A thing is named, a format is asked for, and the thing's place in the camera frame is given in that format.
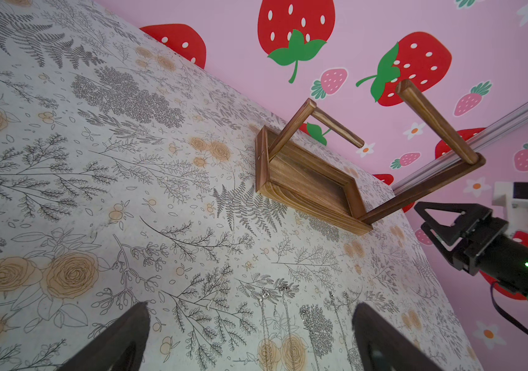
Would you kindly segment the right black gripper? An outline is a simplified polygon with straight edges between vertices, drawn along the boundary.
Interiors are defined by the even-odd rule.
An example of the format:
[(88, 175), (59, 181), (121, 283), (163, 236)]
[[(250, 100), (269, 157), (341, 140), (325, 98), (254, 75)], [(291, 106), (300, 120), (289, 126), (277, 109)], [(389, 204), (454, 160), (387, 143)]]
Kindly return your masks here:
[(414, 210), (424, 221), (421, 229), (441, 256), (456, 270), (472, 276), (479, 272), (486, 250), (509, 227), (507, 221), (491, 217), (492, 210), (478, 203), (419, 202)]

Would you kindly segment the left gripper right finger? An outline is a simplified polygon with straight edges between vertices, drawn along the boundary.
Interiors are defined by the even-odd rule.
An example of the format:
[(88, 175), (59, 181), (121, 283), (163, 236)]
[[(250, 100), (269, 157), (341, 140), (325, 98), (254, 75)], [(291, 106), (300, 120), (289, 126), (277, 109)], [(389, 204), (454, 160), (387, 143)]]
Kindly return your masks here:
[(441, 370), (366, 303), (357, 305), (352, 326), (364, 370)]

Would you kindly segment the wooden jewelry display stand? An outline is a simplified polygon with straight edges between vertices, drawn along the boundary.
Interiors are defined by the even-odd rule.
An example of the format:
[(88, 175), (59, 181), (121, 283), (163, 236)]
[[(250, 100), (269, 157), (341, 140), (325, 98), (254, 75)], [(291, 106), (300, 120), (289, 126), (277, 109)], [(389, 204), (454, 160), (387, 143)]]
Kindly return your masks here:
[(257, 134), (256, 192), (363, 236), (371, 232), (373, 223), (485, 165), (486, 159), (472, 150), (410, 80), (399, 83), (396, 93), (458, 155), (457, 163), (366, 210), (352, 176), (291, 141), (304, 121), (313, 116), (356, 147), (364, 145), (363, 139), (308, 99), (282, 131), (276, 133), (265, 126)]

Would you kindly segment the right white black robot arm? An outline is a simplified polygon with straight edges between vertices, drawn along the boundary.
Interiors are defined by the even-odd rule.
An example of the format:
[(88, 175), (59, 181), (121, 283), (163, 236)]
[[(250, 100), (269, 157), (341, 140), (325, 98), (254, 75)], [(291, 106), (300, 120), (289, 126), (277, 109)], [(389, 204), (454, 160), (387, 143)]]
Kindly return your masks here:
[[(480, 272), (494, 279), (490, 294), (500, 286), (528, 300), (528, 247), (505, 235), (509, 223), (479, 204), (419, 202), (415, 211), (421, 229), (441, 256), (458, 271)], [(528, 335), (528, 328), (503, 310), (492, 297), (495, 310)]]

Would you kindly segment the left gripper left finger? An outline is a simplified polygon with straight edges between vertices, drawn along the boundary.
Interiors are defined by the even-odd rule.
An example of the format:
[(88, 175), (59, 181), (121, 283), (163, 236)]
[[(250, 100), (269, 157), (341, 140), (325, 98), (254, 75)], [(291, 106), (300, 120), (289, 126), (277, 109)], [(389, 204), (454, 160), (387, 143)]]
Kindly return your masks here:
[(59, 369), (139, 370), (149, 333), (147, 304), (138, 302)]

